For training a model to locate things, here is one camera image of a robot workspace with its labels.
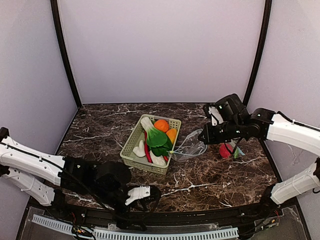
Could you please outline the green toy vegetable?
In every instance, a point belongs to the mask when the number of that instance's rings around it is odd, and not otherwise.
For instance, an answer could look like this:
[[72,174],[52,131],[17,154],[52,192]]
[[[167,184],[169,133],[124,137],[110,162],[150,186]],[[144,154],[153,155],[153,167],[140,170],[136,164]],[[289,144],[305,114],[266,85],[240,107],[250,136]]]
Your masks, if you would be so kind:
[[242,154],[241,154],[240,148],[239,148],[239,147],[235,148],[235,149],[234,149],[234,153],[233,153],[233,157],[234,157],[235,159],[237,159],[237,158],[239,158],[239,157],[241,157],[241,156],[242,156]]

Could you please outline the beige perforated plastic basket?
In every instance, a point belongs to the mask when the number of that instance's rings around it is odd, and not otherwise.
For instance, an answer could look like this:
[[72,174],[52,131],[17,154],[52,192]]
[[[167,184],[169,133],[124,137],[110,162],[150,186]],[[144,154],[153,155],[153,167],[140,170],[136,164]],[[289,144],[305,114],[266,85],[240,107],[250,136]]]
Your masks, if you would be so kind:
[[[134,153],[134,148],[140,146],[140,141],[143,140],[144,143],[146,142],[145,130],[141,125],[141,120],[145,117],[148,117],[151,122],[163,119],[168,123],[170,129],[177,130],[176,138],[170,150],[171,153],[168,153],[168,157],[167,157],[168,161],[166,161],[166,164],[164,166],[149,162],[146,155],[139,157]],[[160,174],[160,175],[166,175],[171,158],[173,156],[173,150],[174,150],[174,147],[176,146],[176,141],[180,132],[181,125],[182,125],[182,122],[179,119],[161,117],[161,116],[150,115],[150,114],[143,114],[138,120],[128,140],[126,141],[123,149],[120,152],[120,156],[123,159],[124,163],[127,166],[138,168],[140,170],[145,170],[145,171]]]

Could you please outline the clear zip bag blue zipper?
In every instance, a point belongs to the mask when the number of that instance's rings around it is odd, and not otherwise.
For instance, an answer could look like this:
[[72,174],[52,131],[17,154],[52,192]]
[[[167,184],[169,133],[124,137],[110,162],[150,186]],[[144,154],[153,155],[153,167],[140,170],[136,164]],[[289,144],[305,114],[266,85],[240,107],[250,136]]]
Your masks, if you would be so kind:
[[234,140],[221,143],[219,146],[219,154],[223,159],[230,158],[231,156],[236,159],[245,155]]

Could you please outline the spare clear zip bag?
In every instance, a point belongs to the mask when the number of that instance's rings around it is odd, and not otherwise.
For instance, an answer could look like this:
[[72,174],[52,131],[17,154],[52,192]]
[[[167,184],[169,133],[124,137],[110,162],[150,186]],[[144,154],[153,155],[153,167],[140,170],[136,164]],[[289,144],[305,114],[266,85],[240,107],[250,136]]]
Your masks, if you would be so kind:
[[187,135],[182,143],[173,150],[171,158],[178,163],[184,163],[204,154],[208,146],[198,139],[202,131],[202,129],[197,129]]

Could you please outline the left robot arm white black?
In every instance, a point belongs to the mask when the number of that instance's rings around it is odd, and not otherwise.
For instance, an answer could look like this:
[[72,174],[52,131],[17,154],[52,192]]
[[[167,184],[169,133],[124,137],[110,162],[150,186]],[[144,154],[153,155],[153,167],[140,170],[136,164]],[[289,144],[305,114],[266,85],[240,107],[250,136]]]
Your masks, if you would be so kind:
[[36,177],[80,195],[90,195],[103,208],[113,208],[112,216],[120,229],[146,231],[143,220],[130,218],[130,204],[151,195],[151,188],[127,184],[132,175],[122,162],[86,161],[71,156],[50,155],[26,147],[0,129],[0,175],[12,181],[45,207],[64,207],[65,194]]

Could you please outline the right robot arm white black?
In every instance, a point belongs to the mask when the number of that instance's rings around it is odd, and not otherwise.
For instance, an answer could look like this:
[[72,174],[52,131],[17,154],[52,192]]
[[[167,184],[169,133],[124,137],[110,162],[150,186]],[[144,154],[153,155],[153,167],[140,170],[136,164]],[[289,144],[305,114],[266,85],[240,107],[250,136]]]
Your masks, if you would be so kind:
[[[227,95],[217,102],[207,103],[203,110],[210,122],[198,135],[205,145],[228,143],[234,139],[257,138],[288,144],[315,155],[320,154],[320,130],[274,112],[258,108],[247,111],[239,96]],[[313,190],[320,185],[320,161],[293,177],[266,188],[260,199],[262,204],[281,205],[287,200]]]

